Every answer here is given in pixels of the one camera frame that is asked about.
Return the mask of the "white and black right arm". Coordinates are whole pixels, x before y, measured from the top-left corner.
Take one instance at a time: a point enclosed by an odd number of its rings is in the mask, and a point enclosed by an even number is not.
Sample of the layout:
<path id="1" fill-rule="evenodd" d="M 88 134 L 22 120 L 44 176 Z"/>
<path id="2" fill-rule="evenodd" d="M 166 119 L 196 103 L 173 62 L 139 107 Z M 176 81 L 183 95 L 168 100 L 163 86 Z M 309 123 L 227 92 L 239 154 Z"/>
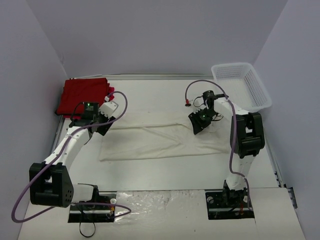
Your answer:
<path id="1" fill-rule="evenodd" d="M 230 121 L 229 175 L 223 183 L 222 202 L 229 207 L 244 198 L 248 202 L 250 190 L 246 175 L 255 157 L 265 147 L 262 116 L 242 109 L 224 94 L 214 94 L 212 90 L 204 92 L 201 97 L 205 108 L 188 115 L 195 135 L 207 128 L 218 115 Z"/>

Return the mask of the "white t-shirt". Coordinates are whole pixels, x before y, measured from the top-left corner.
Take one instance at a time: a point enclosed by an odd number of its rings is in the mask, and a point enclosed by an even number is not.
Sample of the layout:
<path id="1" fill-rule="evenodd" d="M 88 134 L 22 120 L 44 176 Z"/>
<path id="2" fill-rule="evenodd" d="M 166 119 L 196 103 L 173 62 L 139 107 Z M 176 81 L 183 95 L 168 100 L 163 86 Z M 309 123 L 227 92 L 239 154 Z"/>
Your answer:
<path id="1" fill-rule="evenodd" d="M 112 124 L 102 138 L 98 159 L 150 160 L 224 154 L 230 150 L 224 122 L 213 122 L 194 134 L 183 112 L 134 112 Z"/>

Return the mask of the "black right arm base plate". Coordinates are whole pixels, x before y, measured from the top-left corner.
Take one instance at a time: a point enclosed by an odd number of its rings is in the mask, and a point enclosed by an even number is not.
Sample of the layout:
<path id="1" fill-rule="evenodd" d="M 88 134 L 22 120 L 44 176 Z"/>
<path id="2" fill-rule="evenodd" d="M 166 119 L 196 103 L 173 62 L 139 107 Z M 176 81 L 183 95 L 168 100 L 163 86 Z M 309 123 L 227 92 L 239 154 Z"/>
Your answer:
<path id="1" fill-rule="evenodd" d="M 225 202 L 220 190 L 205 191 L 207 217 L 215 220 L 242 220 L 254 219 L 253 210 L 248 208 L 247 197 L 238 198 L 234 203 Z"/>

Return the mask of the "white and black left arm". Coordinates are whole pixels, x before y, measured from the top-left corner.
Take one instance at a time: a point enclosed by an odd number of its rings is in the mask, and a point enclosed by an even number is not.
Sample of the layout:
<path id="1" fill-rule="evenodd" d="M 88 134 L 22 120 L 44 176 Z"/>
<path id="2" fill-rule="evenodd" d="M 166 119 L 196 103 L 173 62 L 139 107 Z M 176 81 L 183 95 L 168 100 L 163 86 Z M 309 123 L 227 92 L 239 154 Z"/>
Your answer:
<path id="1" fill-rule="evenodd" d="M 113 113 L 119 105 L 114 101 L 84 102 L 84 112 L 79 119 L 71 118 L 65 137 L 53 153 L 42 163 L 29 168 L 30 201 L 34 205 L 66 208 L 82 202 L 89 209 L 97 208 L 101 197 L 97 186 L 72 182 L 69 170 L 81 148 L 94 133 L 105 135 L 112 125 Z"/>

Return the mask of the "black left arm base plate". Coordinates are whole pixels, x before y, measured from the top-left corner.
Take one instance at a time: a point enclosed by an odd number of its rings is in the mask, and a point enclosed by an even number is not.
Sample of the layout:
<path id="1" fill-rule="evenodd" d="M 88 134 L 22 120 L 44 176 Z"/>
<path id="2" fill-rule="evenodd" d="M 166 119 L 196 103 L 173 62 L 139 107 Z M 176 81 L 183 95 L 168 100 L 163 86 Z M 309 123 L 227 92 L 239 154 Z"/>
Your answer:
<path id="1" fill-rule="evenodd" d="M 99 192 L 92 203 L 115 204 L 116 192 Z M 68 223 L 113 223 L 115 221 L 115 207 L 104 205 L 71 205 Z"/>

